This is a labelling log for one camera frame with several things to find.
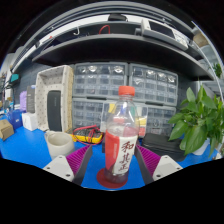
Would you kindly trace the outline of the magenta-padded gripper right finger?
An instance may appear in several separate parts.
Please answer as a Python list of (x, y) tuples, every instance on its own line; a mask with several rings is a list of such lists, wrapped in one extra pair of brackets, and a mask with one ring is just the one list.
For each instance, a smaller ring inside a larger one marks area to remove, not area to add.
[(160, 180), (182, 169), (170, 156), (159, 156), (140, 145), (135, 148), (135, 157), (145, 184)]

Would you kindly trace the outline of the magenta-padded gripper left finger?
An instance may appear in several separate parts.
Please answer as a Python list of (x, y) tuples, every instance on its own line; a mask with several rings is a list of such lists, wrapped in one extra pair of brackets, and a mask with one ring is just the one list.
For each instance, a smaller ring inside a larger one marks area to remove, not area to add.
[(88, 145), (68, 156), (57, 156), (44, 167), (44, 170), (76, 185), (81, 185), (92, 154), (92, 146)]

